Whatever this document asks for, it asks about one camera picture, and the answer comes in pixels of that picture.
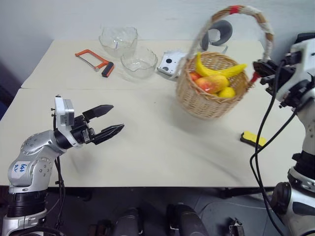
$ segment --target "clear glass bowl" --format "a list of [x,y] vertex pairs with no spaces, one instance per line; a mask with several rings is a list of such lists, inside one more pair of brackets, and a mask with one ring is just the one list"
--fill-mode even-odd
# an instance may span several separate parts
[[136,48],[138,32],[133,27],[104,27],[98,39],[109,55],[119,58]]
[[121,57],[125,71],[135,78],[147,78],[151,76],[157,65],[158,58],[150,49],[138,47]]

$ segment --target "yellow fruit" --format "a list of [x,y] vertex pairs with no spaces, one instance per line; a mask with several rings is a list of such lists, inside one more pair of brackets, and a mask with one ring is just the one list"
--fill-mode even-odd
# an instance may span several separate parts
[[219,92],[219,97],[232,98],[235,96],[235,90],[231,87],[226,87]]
[[230,85],[230,81],[224,75],[212,75],[204,78],[207,79],[209,82],[218,84],[218,86],[220,87],[218,91]]
[[216,93],[229,85],[228,79],[223,75],[201,77],[195,83],[207,93]]
[[196,81],[197,79],[201,78],[201,76],[199,74],[197,74],[197,72],[191,72],[189,74],[190,74],[192,81]]
[[247,66],[246,64],[240,64],[224,70],[211,70],[202,64],[201,53],[198,52],[196,55],[196,72],[203,77],[211,75],[224,75],[225,77],[229,78],[241,73],[246,66]]

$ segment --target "wicker basket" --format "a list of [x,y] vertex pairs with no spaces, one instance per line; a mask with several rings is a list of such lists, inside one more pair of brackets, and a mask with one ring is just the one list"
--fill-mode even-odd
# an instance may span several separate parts
[[[244,94],[252,86],[252,83],[249,81],[245,72],[242,72],[229,78],[230,86],[235,89],[236,95],[233,98],[220,98],[206,93],[191,80],[189,75],[190,72],[195,70],[195,58],[193,57],[204,34],[211,27],[212,23],[233,13],[251,15],[256,18],[258,24],[266,33],[267,46],[263,54],[263,60],[267,60],[269,58],[272,48],[273,33],[271,27],[259,10],[250,6],[237,5],[227,7],[213,15],[201,29],[197,38],[194,40],[189,53],[184,58],[185,64],[182,67],[182,71],[177,82],[176,97],[178,101],[185,110],[196,117],[207,119],[223,116],[243,98]],[[236,61],[220,53],[202,53],[201,61],[207,68],[213,70],[226,69],[237,65]]]

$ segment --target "banana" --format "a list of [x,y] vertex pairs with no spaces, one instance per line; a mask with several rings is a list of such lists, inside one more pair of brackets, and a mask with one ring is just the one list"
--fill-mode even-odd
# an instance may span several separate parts
[[224,75],[225,77],[229,78],[241,73],[246,68],[246,66],[246,64],[240,64],[224,70],[211,70],[202,64],[201,53],[198,52],[196,55],[196,72],[203,77],[211,75]]

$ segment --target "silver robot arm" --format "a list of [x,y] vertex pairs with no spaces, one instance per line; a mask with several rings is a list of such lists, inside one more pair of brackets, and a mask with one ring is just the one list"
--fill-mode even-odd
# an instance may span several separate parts
[[315,235],[315,39],[294,44],[283,63],[276,91],[278,66],[272,61],[253,63],[260,83],[269,85],[267,92],[276,93],[280,107],[297,109],[305,128],[302,152],[293,155],[296,165],[288,171],[289,182],[277,184],[271,207],[292,236]]
[[90,142],[97,145],[119,133],[123,124],[110,126],[99,134],[88,126],[90,119],[102,116],[112,108],[112,105],[100,105],[74,117],[71,101],[55,97],[55,109],[52,109],[55,110],[54,130],[27,138],[8,169],[12,201],[3,218],[2,236],[14,235],[16,231],[45,222],[45,198],[56,158],[71,147],[79,148]]

